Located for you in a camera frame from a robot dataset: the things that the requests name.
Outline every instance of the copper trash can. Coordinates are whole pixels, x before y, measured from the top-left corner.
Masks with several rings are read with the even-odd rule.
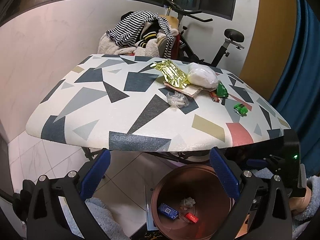
[[[165,203],[179,211],[182,199],[191,197],[196,204],[189,211],[199,220],[196,224],[184,219],[171,220],[158,213],[157,207]],[[190,164],[174,169],[156,186],[151,200],[154,223],[171,240],[209,239],[227,217],[233,199],[224,192],[213,168]]]

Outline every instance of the tiled floor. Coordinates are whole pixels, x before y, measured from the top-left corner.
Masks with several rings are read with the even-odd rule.
[[[88,159],[81,147],[70,146],[29,136],[25,131],[9,143],[9,164],[13,189],[20,192],[22,181],[36,183],[39,176],[64,177],[79,170]],[[112,212],[126,235],[131,236],[145,222],[144,185],[153,187],[175,166],[141,152],[111,152],[111,164],[95,197]]]

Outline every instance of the red object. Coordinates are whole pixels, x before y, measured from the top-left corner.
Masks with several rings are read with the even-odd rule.
[[[190,212],[185,214],[184,217],[186,219],[188,219],[189,221],[193,222],[193,223],[197,223],[199,218],[197,218],[196,216],[194,216],[193,214],[191,214]]]
[[[216,92],[211,91],[210,92],[210,96],[211,96],[211,99],[212,99],[213,102],[219,102],[220,101],[218,96],[217,96],[217,94],[216,94]]]
[[[172,47],[171,59],[177,59],[178,58],[179,45],[180,45],[180,34],[178,34],[178,36],[176,36],[176,41],[174,42],[174,45]]]

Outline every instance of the gold foil package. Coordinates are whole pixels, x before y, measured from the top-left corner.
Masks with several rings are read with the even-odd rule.
[[[151,67],[161,71],[165,81],[176,88],[184,89],[190,84],[187,74],[179,69],[171,60],[154,63]]]

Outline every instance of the white bag on bike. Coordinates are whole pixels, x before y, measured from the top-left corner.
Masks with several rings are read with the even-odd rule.
[[[199,65],[194,62],[189,64],[188,80],[192,84],[205,88],[215,89],[218,86],[216,73],[208,66]]]

